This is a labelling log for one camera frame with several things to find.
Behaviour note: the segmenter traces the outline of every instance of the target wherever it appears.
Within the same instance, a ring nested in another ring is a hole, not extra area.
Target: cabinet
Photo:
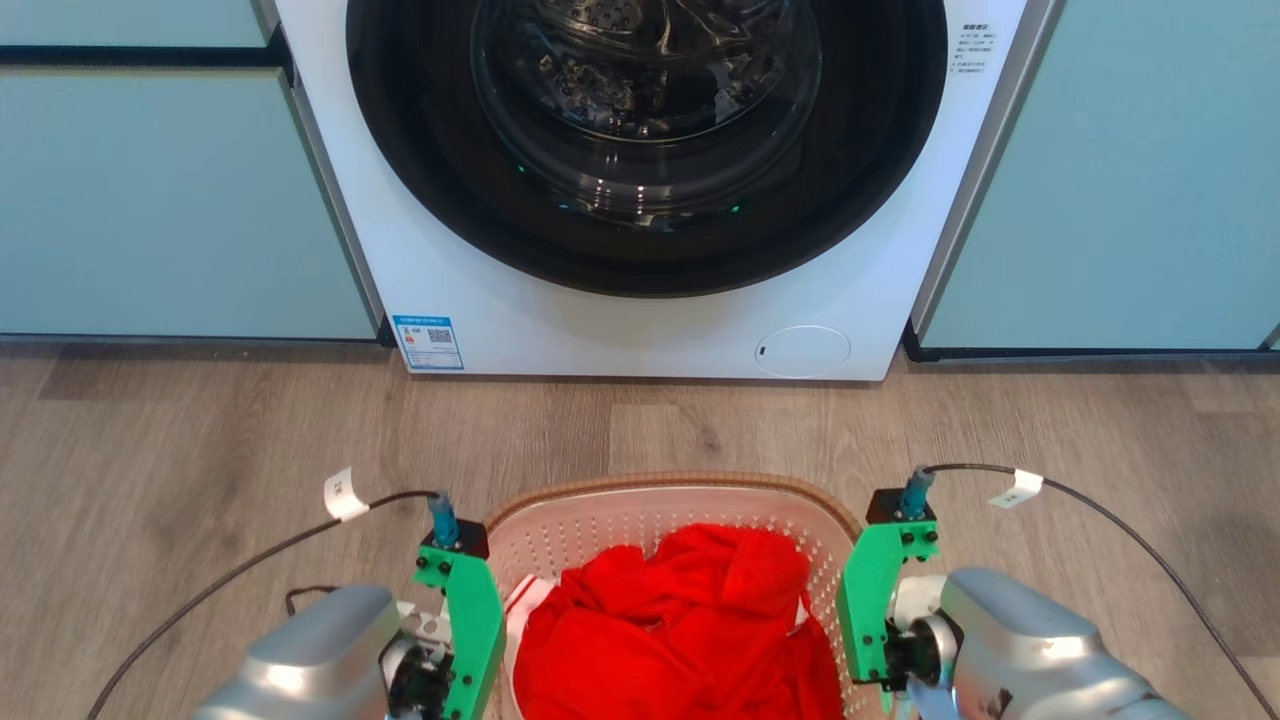
[[[0,46],[261,47],[270,0],[0,0]]]
[[[925,348],[1256,350],[1280,318],[1280,3],[1066,0]]]
[[[288,94],[0,68],[0,333],[374,338]]]

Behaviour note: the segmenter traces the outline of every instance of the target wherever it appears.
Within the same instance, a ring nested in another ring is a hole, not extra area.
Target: cable
[[[397,502],[397,501],[401,501],[401,500],[408,500],[408,498],[412,498],[412,497],[439,497],[439,496],[440,496],[439,493],[431,492],[431,491],[411,489],[411,491],[404,491],[404,492],[397,492],[394,495],[388,495],[387,497],[383,497],[380,500],[375,500],[375,501],[372,501],[372,502],[369,503],[369,509],[374,510],[376,507],[381,507],[384,505],[389,505],[392,502]],[[229,583],[229,582],[234,580],[236,578],[243,575],[247,570],[250,570],[251,568],[253,568],[259,562],[266,560],[268,557],[278,555],[279,552],[282,552],[284,550],[288,550],[288,548],[298,544],[300,542],[302,542],[302,541],[305,541],[307,538],[312,538],[315,536],[319,536],[320,533],[323,533],[325,530],[330,530],[333,528],[337,528],[340,524],[342,524],[342,520],[329,520],[328,523],[321,523],[321,524],[311,528],[310,530],[303,530],[303,532],[293,536],[292,538],[289,538],[289,539],[287,539],[284,542],[276,543],[276,544],[274,544],[274,546],[264,550],[262,552],[259,552],[253,557],[250,557],[244,562],[239,564],[230,573],[227,573],[221,578],[218,578],[216,580],[214,580],[214,584],[211,584],[207,588],[200,591],[200,593],[197,593],[196,597],[193,597],[189,601],[187,601],[187,605],[183,605],[182,607],[179,607],[178,611],[174,612],[173,615],[170,615],[168,620],[165,620],[164,623],[161,623],[160,626],[155,629],[155,632],[152,632],[150,635],[147,635],[147,638],[145,641],[142,641],[141,643],[138,643],[138,647],[133,648],[133,652],[131,652],[129,656],[125,657],[123,662],[120,662],[120,666],[115,669],[115,673],[111,674],[111,678],[106,682],[105,685],[102,685],[102,692],[97,693],[97,700],[93,701],[93,707],[90,708],[88,715],[86,716],[86,720],[97,720],[97,716],[102,712],[102,707],[106,705],[106,698],[109,698],[111,696],[111,691],[115,689],[115,685],[120,684],[120,679],[124,678],[124,674],[129,671],[129,667],[133,667],[133,664],[137,662],[140,657],[142,657],[142,653],[146,652],[151,646],[154,646],[156,643],[156,641],[159,641],[165,633],[169,632],[170,628],[173,628],[174,625],[177,625],[179,620],[182,620],[183,618],[186,618],[201,602],[205,602],[206,600],[209,600],[209,596],[211,596],[215,592],[218,592],[219,589],[221,589],[223,585],[225,585],[227,583]]]
[[[335,589],[338,589],[338,585],[307,585],[305,588],[294,588],[284,593],[284,612],[288,614],[289,618],[293,618],[294,615],[298,614],[298,609],[293,606],[293,598],[298,597],[300,594],[307,594],[311,592],[323,592],[328,594]]]
[[[987,470],[991,473],[1004,473],[1006,475],[1012,475],[1014,473],[1018,471],[1016,469],[1009,468],[1006,465],[988,465],[986,462],[943,462],[940,465],[929,465],[924,468],[923,471],[927,474],[933,474],[943,470]],[[1043,479],[1043,484],[1059,492],[1066,493],[1074,497],[1075,500],[1079,500],[1089,509],[1097,511],[1100,515],[1106,518],[1107,520],[1111,520],[1117,528],[1124,530],[1125,534],[1133,538],[1133,541],[1138,543],[1139,547],[1147,551],[1147,555],[1149,555],[1151,559],[1155,560],[1157,565],[1160,565],[1160,569],[1164,570],[1166,575],[1169,575],[1169,579],[1172,580],[1175,585],[1178,585],[1178,591],[1183,593],[1184,598],[1187,598],[1187,603],[1192,606],[1192,610],[1196,611],[1196,616],[1199,618],[1201,624],[1203,624],[1204,629],[1208,630],[1208,634],[1213,637],[1213,642],[1217,643],[1217,647],[1222,650],[1222,655],[1225,655],[1228,661],[1231,662],[1231,667],[1235,667],[1235,671],[1239,673],[1240,679],[1244,680],[1245,685],[1248,685],[1249,692],[1253,693],[1253,697],[1258,701],[1258,705],[1261,705],[1262,710],[1267,714],[1267,717],[1270,717],[1271,720],[1280,720],[1280,716],[1276,715],[1275,708],[1271,707],[1271,702],[1267,701],[1267,697],[1265,694],[1262,694],[1262,689],[1258,688],[1257,683],[1253,682],[1253,678],[1249,675],[1249,671],[1244,669],[1244,665],[1240,662],[1240,659],[1235,656],[1235,652],[1233,652],[1230,647],[1228,647],[1226,641],[1222,639],[1222,633],[1220,633],[1217,626],[1213,625],[1213,621],[1208,619],[1208,614],[1204,612],[1203,607],[1201,607],[1199,601],[1196,600],[1194,594],[1192,594],[1190,588],[1188,588],[1187,583],[1183,582],[1183,579],[1178,575],[1178,571],[1174,570],[1174,566],[1170,565],[1169,561],[1165,560],[1158,552],[1156,552],[1156,548],[1151,547],[1151,543],[1148,543],[1146,539],[1143,539],[1142,536],[1138,534],[1138,530],[1130,528],[1128,523],[1117,518],[1114,512],[1111,512],[1110,510],[1100,505],[1096,500],[1088,497],[1080,491],[1076,491],[1074,488],[1064,486],[1057,480],[1051,480],[1048,478]]]

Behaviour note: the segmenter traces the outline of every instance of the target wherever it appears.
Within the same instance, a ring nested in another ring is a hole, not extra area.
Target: laundry basket
[[[489,566],[498,591],[508,597],[529,574],[550,578],[616,544],[636,544],[652,555],[663,537],[692,523],[762,528],[795,539],[810,560],[812,611],[840,669],[845,717],[882,717],[878,688],[855,685],[849,678],[836,612],[841,571],[860,525],[835,498],[801,480],[750,473],[646,473],[535,491],[485,523]],[[486,720],[522,720],[508,670],[498,674]]]

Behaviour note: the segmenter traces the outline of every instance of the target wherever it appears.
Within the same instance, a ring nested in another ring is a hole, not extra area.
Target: red cloth
[[[526,720],[838,720],[840,678],[786,537],[690,525],[652,560],[605,550],[529,616],[515,691]]]

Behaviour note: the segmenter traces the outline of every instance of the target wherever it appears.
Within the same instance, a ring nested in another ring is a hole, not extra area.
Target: laminate floor
[[[82,717],[175,607],[328,519],[321,483],[348,465],[366,500],[444,488],[483,518],[538,486],[668,469],[795,475],[860,516],[919,462],[1016,464],[1128,519],[1280,702],[1277,373],[900,361],[856,386],[411,379],[376,348],[0,346],[0,716]],[[1134,543],[1051,491],[989,506],[1006,484],[940,475],[928,571],[998,568],[1093,619],[1193,716],[1262,717]],[[188,716],[283,620],[289,588],[426,593],[408,579],[424,530],[419,506],[388,507],[265,562],[157,643],[104,717]]]

